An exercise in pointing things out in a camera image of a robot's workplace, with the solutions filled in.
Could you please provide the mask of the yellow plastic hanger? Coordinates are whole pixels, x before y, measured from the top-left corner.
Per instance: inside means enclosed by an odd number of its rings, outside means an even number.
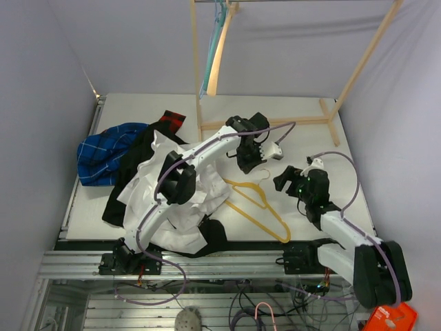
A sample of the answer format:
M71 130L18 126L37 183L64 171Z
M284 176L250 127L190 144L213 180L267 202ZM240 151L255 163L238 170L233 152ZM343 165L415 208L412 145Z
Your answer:
M267 180L271 176L271 172L268 169L264 168L264 171L267 173L267 176L260 179L258 183L237 182L237 181L232 181L231 179L226 179L225 177L223 177L223 181L226 184L230 185L231 189L234 192L238 193L240 196L242 196L243 198L248 200L254 206L260 208L261 210L268 210L271 213L271 215L273 216L273 218L275 218L277 220L277 222L284 228L285 237L281 237L278 234L276 234L274 231L272 231L267 226L265 226L264 224L262 224L261 222L256 220L250 214L246 213L244 210L240 209L237 205L233 204L230 200L225 200L225 204L228 207L230 207L232 210L234 210L236 213L238 213L239 215L241 215L242 217L246 218L248 221L253 223L259 229L261 229L264 233L268 234L269 236L271 236L272 238L277 240L278 242L289 243L291 241L291 230L290 230L289 226L283 221L283 219L280 217L280 215L277 213L277 211L275 211L272 208L272 206L270 205L270 203L267 200L267 196L265 194L265 191L260 186L261 181ZM254 191L258 195L258 197L260 198L260 201L257 202L255 199L251 198L250 196L248 196L247 194L242 192L240 190L241 188L250 189L250 190Z

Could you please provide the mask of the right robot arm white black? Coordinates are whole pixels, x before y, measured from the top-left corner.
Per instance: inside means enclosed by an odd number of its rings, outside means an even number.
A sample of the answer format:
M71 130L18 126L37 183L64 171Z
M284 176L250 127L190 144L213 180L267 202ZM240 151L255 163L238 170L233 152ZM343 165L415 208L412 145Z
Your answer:
M393 306L409 301L413 290L401 246L383 241L348 222L331 201L329 177L325 170L287 166L273 180L275 189L284 191L305 205L306 218L332 243L320 245L304 255L308 271L330 268L352 285L356 299L364 308Z

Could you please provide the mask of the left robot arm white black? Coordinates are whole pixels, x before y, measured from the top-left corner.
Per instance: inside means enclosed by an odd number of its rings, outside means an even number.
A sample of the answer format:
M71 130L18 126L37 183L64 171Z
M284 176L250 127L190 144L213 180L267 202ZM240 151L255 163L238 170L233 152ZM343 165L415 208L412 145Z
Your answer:
M230 117L224 126L198 146L178 153L169 152L158 174L151 197L141 204L141 214L125 226L125 236L113 249L116 267L126 274L136 272L143 262L142 251L150 244L160 226L178 206L187 203L196 193L196 180L206 169L231 150L245 174L266 162L261 144L255 139L269 132L269 122L257 112L250 119Z

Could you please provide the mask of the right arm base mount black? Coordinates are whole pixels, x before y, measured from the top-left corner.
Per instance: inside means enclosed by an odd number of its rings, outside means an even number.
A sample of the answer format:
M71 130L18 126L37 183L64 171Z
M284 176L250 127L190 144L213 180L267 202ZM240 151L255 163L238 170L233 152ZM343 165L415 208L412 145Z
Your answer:
M318 261L317 241L293 241L283 248L281 257L275 260L285 274L324 274L325 267Z

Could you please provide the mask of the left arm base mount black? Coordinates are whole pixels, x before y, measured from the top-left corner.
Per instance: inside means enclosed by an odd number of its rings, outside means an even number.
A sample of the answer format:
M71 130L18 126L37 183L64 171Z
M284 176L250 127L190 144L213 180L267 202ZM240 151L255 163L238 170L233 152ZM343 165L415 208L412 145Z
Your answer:
M105 253L98 267L99 275L159 275L162 263L144 254L129 254L118 257L116 253Z

